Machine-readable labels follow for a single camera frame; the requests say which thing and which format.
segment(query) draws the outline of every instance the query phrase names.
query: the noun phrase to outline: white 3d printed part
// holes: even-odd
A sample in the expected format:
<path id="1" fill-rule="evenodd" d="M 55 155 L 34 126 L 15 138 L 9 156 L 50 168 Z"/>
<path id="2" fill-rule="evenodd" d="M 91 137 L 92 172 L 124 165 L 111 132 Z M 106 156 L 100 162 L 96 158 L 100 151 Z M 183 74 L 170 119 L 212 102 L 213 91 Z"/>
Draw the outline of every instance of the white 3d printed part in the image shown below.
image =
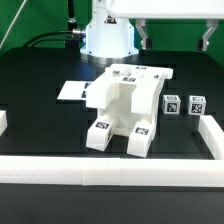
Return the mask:
<path id="1" fill-rule="evenodd" d="M 87 89 L 86 106 L 98 109 L 86 146 L 104 151 L 113 135 L 129 137 L 128 154 L 146 157 L 156 132 L 159 94 L 173 70 L 113 64 Z"/>
<path id="2" fill-rule="evenodd" d="M 0 110 L 0 136 L 7 128 L 6 112 Z"/>
<path id="3" fill-rule="evenodd" d="M 158 19 L 223 19 L 223 0 L 107 0 L 113 17 Z"/>
<path id="4" fill-rule="evenodd" d="M 92 20 L 86 27 L 86 45 L 83 57 L 93 56 L 98 62 L 105 58 L 123 58 L 138 54 L 134 47 L 134 27 L 127 18 L 111 18 L 106 0 L 92 1 Z"/>
<path id="5" fill-rule="evenodd" d="M 0 183 L 224 187 L 224 161 L 0 156 Z"/>
<path id="6" fill-rule="evenodd" d="M 216 160 L 224 160 L 224 132 L 210 115 L 201 116 L 198 131 Z"/>

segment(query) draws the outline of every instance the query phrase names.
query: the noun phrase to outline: black cable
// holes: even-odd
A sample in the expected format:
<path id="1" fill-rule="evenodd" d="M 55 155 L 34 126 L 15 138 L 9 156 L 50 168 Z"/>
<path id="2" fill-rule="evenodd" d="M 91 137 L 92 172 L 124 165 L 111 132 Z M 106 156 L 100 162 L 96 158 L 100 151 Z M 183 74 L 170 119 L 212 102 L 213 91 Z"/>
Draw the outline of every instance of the black cable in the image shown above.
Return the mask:
<path id="1" fill-rule="evenodd" d="M 84 40 L 82 38 L 66 38 L 66 39 L 43 39 L 43 40 L 39 40 L 34 42 L 30 47 L 35 47 L 37 44 L 42 43 L 42 42 L 50 42 L 50 41 L 55 41 L 55 42 L 59 42 L 59 41 L 76 41 L 76 42 L 81 42 L 83 43 Z"/>
<path id="2" fill-rule="evenodd" d="M 30 39 L 28 42 L 26 42 L 23 45 L 23 47 L 28 47 L 31 43 L 33 43 L 36 40 L 39 40 L 39 39 L 41 39 L 43 37 L 56 36 L 56 35 L 62 35 L 62 34 L 70 34 L 70 35 L 72 35 L 72 31 L 56 31 L 56 32 L 44 33 L 44 34 L 38 35 L 38 36 Z"/>
<path id="3" fill-rule="evenodd" d="M 66 41 L 66 40 L 71 40 L 71 39 L 43 39 L 43 40 L 38 40 L 34 42 L 30 47 L 35 47 L 37 44 L 42 42 L 50 42 L 50 41 L 60 42 L 60 41 Z"/>

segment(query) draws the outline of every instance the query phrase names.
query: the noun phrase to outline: black table surface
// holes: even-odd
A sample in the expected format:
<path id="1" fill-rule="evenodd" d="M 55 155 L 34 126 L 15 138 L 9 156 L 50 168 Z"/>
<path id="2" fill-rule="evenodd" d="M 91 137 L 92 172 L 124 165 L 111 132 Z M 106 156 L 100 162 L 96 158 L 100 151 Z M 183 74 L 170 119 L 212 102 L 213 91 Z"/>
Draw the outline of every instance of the black table surface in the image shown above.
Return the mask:
<path id="1" fill-rule="evenodd" d="M 224 69 L 196 52 L 140 52 L 124 63 L 174 69 L 160 95 L 157 133 L 147 158 L 213 159 L 188 115 L 189 95 L 206 97 L 205 114 L 224 126 Z M 65 49 L 16 48 L 0 58 L 0 109 L 8 128 L 1 155 L 136 158 L 128 138 L 114 136 L 105 152 L 85 147 L 96 110 L 58 101 L 66 80 L 93 81 L 105 65 Z M 179 115 L 164 115 L 164 94 L 179 95 Z M 0 185 L 0 223 L 222 223 L 222 188 Z"/>

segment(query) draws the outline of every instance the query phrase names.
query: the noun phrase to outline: white structure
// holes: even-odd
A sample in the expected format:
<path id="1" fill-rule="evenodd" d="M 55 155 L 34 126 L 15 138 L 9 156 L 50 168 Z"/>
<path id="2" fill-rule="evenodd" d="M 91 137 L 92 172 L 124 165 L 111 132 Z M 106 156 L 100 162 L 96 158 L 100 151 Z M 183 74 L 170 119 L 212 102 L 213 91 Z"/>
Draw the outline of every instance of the white structure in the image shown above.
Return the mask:
<path id="1" fill-rule="evenodd" d="M 6 111 L 0 110 L 0 136 L 7 128 Z"/>
<path id="2" fill-rule="evenodd" d="M 169 68 L 113 64 L 87 88 L 86 106 L 98 109 L 86 146 L 104 151 L 113 135 L 129 137 L 128 154 L 146 157 L 156 132 L 159 94 Z"/>
<path id="3" fill-rule="evenodd" d="M 215 160 L 0 156 L 0 183 L 224 187 L 224 132 L 211 116 L 198 130 Z"/>

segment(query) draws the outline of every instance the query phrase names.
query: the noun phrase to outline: white cube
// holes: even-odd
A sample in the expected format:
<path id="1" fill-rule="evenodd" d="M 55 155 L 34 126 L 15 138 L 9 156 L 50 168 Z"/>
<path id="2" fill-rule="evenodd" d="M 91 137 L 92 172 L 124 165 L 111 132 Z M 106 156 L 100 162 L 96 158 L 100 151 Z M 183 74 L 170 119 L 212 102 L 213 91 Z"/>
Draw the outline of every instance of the white cube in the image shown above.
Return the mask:
<path id="1" fill-rule="evenodd" d="M 180 97 L 177 95 L 164 95 L 162 106 L 164 114 L 179 114 L 180 102 Z"/>
<path id="2" fill-rule="evenodd" d="M 189 96 L 188 114 L 204 115 L 206 99 L 204 96 Z"/>

